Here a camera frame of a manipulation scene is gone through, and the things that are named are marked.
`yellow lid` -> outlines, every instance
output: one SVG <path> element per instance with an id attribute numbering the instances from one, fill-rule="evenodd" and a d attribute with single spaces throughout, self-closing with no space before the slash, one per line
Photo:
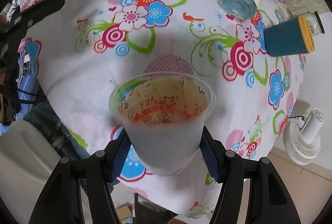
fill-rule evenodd
<path id="1" fill-rule="evenodd" d="M 315 50 L 315 43 L 313 41 L 310 26 L 303 16 L 298 17 L 298 24 L 300 26 L 305 47 L 307 48 L 308 53 L 312 53 Z"/>

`screw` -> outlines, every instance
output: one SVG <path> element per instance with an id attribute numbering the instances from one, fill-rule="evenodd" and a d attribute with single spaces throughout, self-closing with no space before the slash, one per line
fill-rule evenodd
<path id="1" fill-rule="evenodd" d="M 7 50 L 8 50 L 8 44 L 6 43 L 1 49 L 0 58 L 3 58 L 3 56 L 7 52 Z"/>
<path id="2" fill-rule="evenodd" d="M 263 162 L 264 164 L 269 164 L 270 160 L 269 160 L 268 158 L 266 158 L 266 157 L 263 157 L 263 158 L 262 158 L 262 162 Z"/>
<path id="3" fill-rule="evenodd" d="M 67 157 L 64 157 L 61 159 L 62 164 L 66 164 L 68 161 L 69 161 L 69 158 L 67 158 Z"/>
<path id="4" fill-rule="evenodd" d="M 226 151 L 226 155 L 227 155 L 228 157 L 232 158 L 233 156 L 235 156 L 235 153 L 234 153 L 234 151 L 232 151 L 232 150 L 227 150 L 227 151 Z"/>
<path id="5" fill-rule="evenodd" d="M 30 27 L 33 23 L 34 23 L 34 21 L 33 21 L 33 20 L 30 20 L 30 21 L 28 21 L 27 26 Z"/>
<path id="6" fill-rule="evenodd" d="M 102 157 L 103 155 L 105 155 L 105 152 L 103 150 L 99 150 L 96 152 L 97 157 Z"/>
<path id="7" fill-rule="evenodd" d="M 21 19 L 22 19 L 22 16 L 17 17 L 14 21 L 14 24 L 18 24 Z"/>

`red bird print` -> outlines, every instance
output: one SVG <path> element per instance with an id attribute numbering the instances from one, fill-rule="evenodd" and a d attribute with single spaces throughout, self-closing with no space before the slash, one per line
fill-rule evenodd
<path id="1" fill-rule="evenodd" d="M 77 23 L 78 24 L 80 24 L 80 23 L 82 23 L 82 22 L 86 22 L 88 19 L 84 19 L 84 20 L 82 20 L 82 19 L 77 19 Z"/>
<path id="2" fill-rule="evenodd" d="M 190 22 L 192 22 L 192 21 L 204 21 L 204 19 L 195 19 L 193 16 L 188 16 L 187 15 L 187 12 L 184 12 L 183 14 L 183 19 L 184 20 L 186 20 L 186 21 L 190 21 Z"/>
<path id="3" fill-rule="evenodd" d="M 196 207 L 198 204 L 199 204 L 199 202 L 198 202 L 198 201 L 195 201 L 195 202 L 194 202 L 194 206 L 193 206 L 192 208 L 190 208 L 189 211 L 190 211 L 191 209 L 193 209 L 194 207 Z"/>

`blue gripper pad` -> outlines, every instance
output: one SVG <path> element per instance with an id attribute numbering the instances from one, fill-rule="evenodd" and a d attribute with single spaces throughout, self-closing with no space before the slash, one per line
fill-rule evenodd
<path id="1" fill-rule="evenodd" d="M 209 171 L 210 176 L 219 182 L 220 175 L 218 172 L 218 160 L 208 142 L 207 137 L 204 135 L 204 129 L 202 138 L 200 140 L 200 151 L 202 152 L 205 165 Z"/>
<path id="2" fill-rule="evenodd" d="M 131 146 L 132 146 L 132 142 L 129 140 L 129 137 L 126 134 L 113 159 L 113 169 L 112 169 L 112 173 L 111 173 L 112 180 L 114 180 L 115 178 L 118 178 L 120 176 Z"/>

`pink flower print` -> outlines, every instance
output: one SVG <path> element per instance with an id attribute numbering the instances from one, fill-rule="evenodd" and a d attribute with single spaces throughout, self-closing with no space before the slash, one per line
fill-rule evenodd
<path id="1" fill-rule="evenodd" d="M 148 14 L 143 6 L 137 7 L 136 4 L 124 6 L 122 11 L 119 11 L 114 16 L 114 22 L 119 25 L 119 30 L 131 31 L 133 29 L 140 29 L 147 20 L 144 18 Z"/>
<path id="2" fill-rule="evenodd" d="M 236 37 L 244 42 L 244 50 L 246 52 L 258 54 L 259 49 L 262 47 L 262 44 L 258 41 L 261 34 L 250 21 L 245 23 L 236 25 Z"/>
<path id="3" fill-rule="evenodd" d="M 26 0 L 21 6 L 21 12 L 26 10 L 30 6 L 31 0 Z"/>
<path id="4" fill-rule="evenodd" d="M 240 148 L 239 151 L 237 152 L 237 154 L 242 157 L 245 158 L 248 154 L 248 143 L 243 143 Z"/>

